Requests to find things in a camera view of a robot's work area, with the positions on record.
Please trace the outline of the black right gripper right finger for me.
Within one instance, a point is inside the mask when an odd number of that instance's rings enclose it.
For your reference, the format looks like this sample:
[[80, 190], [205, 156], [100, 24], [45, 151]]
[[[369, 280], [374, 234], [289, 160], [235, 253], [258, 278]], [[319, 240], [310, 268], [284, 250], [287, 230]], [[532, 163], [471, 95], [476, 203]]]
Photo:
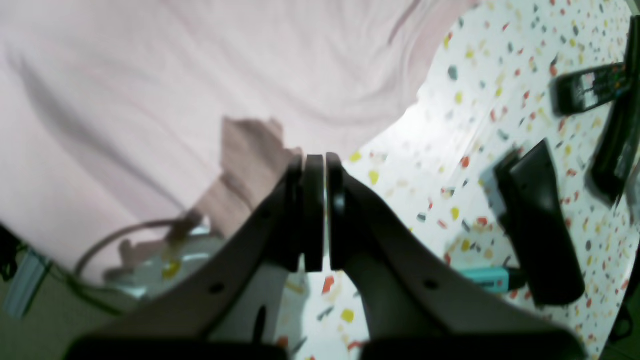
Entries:
[[361, 297], [362, 360], [583, 360], [575, 335], [506, 303], [427, 249], [326, 154], [330, 264]]

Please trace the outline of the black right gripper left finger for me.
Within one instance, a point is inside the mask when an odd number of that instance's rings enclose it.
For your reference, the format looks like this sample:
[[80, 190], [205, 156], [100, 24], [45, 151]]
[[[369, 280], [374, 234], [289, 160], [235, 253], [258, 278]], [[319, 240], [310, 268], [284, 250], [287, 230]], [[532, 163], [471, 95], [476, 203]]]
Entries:
[[274, 345], [300, 259], [323, 268], [325, 160], [295, 157], [272, 193], [201, 269], [135, 312], [78, 339], [67, 360], [288, 360]]

